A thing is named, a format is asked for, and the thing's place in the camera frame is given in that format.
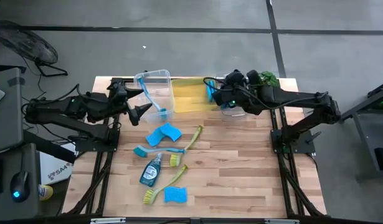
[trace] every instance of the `concrete floor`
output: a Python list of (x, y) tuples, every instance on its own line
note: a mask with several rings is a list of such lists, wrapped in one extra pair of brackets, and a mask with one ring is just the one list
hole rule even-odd
[[(383, 30), (383, 0), (272, 0), (279, 29)], [(264, 0), (5, 0), (0, 19), (22, 25), (270, 28)], [(271, 34), (37, 32), (59, 53), (68, 77), (43, 78), (55, 98), (97, 75), (135, 75), (168, 69), (175, 76), (209, 76), (237, 68), (278, 73)], [(383, 83), (383, 36), (280, 35), (287, 77), (301, 91), (329, 91), (345, 112)], [(24, 65), (0, 45), (0, 64)], [(26, 98), (39, 95), (26, 73)], [(57, 134), (68, 131), (52, 127)], [(383, 179), (358, 184), (372, 168), (352, 121), (314, 129), (320, 182), (328, 214), (383, 222)], [(39, 133), (53, 139), (48, 133)]]

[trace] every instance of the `wooden table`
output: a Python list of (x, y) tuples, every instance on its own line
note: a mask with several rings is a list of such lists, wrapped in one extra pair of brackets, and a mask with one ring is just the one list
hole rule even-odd
[[(96, 77), (93, 91), (104, 92), (112, 77)], [(293, 78), (280, 79), (284, 90), (298, 91)], [(301, 108), (285, 108), (289, 124), (303, 118)], [(132, 126), (121, 116), (121, 137), (114, 153), (107, 189), (104, 216), (121, 217), (286, 217), (280, 172), (272, 152), (269, 132), (270, 114), (248, 114), (230, 118), (220, 111), (176, 113), (171, 124), (182, 131), (176, 142), (164, 140), (159, 146), (182, 148), (191, 140), (199, 124), (204, 129), (197, 142), (182, 157), (187, 172), (174, 184), (187, 187), (187, 203), (163, 202), (161, 193), (153, 205), (144, 205), (147, 186), (139, 183), (145, 165), (154, 157), (141, 158), (133, 153), (136, 145), (147, 146), (145, 137), (157, 126), (140, 122)], [(169, 153), (163, 156), (163, 168), (154, 189), (172, 178), (177, 168), (169, 167)], [(69, 211), (88, 189), (96, 153), (88, 152), (73, 167), (63, 212)], [(320, 182), (313, 161), (306, 155), (295, 155), (300, 186), (319, 211), (325, 213)], [(295, 195), (290, 191), (294, 211)]]

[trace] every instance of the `clear plastic container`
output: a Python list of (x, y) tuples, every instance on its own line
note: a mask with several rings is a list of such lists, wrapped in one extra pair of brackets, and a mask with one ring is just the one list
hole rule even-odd
[[(172, 119), (174, 111), (173, 90), (171, 75), (167, 70), (139, 73), (135, 75), (133, 81), (135, 87), (139, 89), (143, 88), (140, 83), (143, 82), (149, 97), (154, 102), (154, 105), (142, 115), (141, 120), (149, 123), (158, 123)], [(151, 103), (144, 93), (135, 98), (140, 104)]]

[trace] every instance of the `dish soap bottle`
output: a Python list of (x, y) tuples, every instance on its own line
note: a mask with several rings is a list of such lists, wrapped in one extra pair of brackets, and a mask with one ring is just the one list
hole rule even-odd
[(158, 153), (156, 157), (147, 164), (140, 177), (140, 183), (153, 187), (158, 179), (159, 172), (161, 171), (161, 158), (162, 153)]

